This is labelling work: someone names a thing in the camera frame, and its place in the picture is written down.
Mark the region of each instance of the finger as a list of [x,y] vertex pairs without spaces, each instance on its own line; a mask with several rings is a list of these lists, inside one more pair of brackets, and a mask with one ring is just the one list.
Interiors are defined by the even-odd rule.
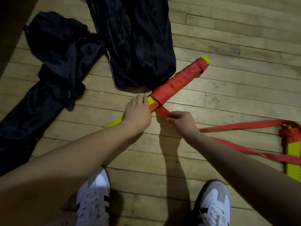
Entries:
[[135,105],[135,104],[137,104],[136,98],[132,98],[132,99],[131,99],[131,105],[133,106],[133,105]]
[[166,120],[168,121],[168,123],[174,125],[175,124],[175,118],[166,118]]
[[168,114],[168,116],[172,118],[181,118],[183,116],[183,111],[172,111]]
[[146,93],[143,95],[143,104],[148,106],[148,95]]
[[138,94],[138,95],[137,95],[137,104],[138,104],[138,105],[142,105],[142,104],[143,104],[143,99],[142,99],[141,94]]

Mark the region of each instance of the gray sneaker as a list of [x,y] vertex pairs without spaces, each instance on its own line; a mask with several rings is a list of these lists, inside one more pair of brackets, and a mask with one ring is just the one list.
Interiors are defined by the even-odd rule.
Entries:
[[193,226],[228,226],[231,204],[226,185],[209,180],[198,195],[192,211]]

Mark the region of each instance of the right hand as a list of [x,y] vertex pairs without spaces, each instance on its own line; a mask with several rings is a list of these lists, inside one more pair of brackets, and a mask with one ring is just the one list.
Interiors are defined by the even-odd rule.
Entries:
[[190,112],[170,112],[167,121],[175,127],[179,135],[184,139],[200,132]]

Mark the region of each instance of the wooden floor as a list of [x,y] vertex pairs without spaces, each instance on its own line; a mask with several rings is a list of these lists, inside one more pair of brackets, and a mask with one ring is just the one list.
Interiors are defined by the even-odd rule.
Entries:
[[[177,71],[207,55],[206,72],[172,97],[168,110],[190,111],[198,127],[266,119],[301,122],[301,0],[169,0],[169,18]],[[55,11],[95,27],[80,0],[38,0],[39,11]],[[1,46],[14,46],[12,36]],[[0,79],[1,119],[38,81],[41,62],[22,34]],[[103,57],[83,81],[85,95],[72,112],[64,110],[47,129],[32,157],[103,129],[135,96],[118,91]],[[259,151],[280,153],[277,128],[208,134]],[[252,156],[277,170],[280,163]],[[142,137],[105,164],[111,180],[111,216],[115,225],[184,225],[204,183],[219,173],[174,129],[153,113]],[[228,185],[231,225],[269,225]],[[49,225],[70,216],[74,196]]]

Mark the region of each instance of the yellow bar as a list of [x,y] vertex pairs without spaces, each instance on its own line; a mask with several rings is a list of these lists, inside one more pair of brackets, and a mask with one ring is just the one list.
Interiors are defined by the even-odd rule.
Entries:
[[[300,142],[289,143],[287,145],[286,154],[289,156],[298,156],[300,157]],[[300,166],[296,164],[286,163],[285,164],[285,173],[293,179],[300,181]]]
[[[154,102],[156,102],[156,99],[154,99],[153,97],[148,97],[148,104],[153,104]],[[122,117],[119,117],[116,121],[114,121],[114,123],[111,123],[107,128],[112,127],[118,123],[120,123],[122,120],[124,119],[124,116],[122,115]]]

